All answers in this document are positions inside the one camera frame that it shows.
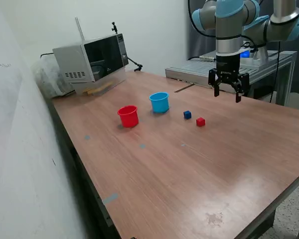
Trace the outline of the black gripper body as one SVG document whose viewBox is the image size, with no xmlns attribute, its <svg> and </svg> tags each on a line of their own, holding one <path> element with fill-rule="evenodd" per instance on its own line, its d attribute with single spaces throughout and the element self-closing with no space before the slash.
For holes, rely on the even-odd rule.
<svg viewBox="0 0 299 239">
<path fill-rule="evenodd" d="M 240 54 L 216 56 L 216 75 L 222 83 L 235 82 L 240 68 Z"/>
</svg>

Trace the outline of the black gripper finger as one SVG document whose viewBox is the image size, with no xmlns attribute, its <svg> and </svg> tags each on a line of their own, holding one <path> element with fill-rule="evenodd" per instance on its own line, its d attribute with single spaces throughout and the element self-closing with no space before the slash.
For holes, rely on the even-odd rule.
<svg viewBox="0 0 299 239">
<path fill-rule="evenodd" d="M 236 92 L 235 101 L 239 103 L 241 101 L 241 97 L 247 94 L 250 90 L 249 73 L 238 74 L 236 78 L 233 78 L 230 85 Z"/>
<path fill-rule="evenodd" d="M 219 85 L 222 83 L 223 75 L 216 68 L 209 70 L 208 84 L 214 89 L 214 97 L 219 96 Z"/>
</svg>

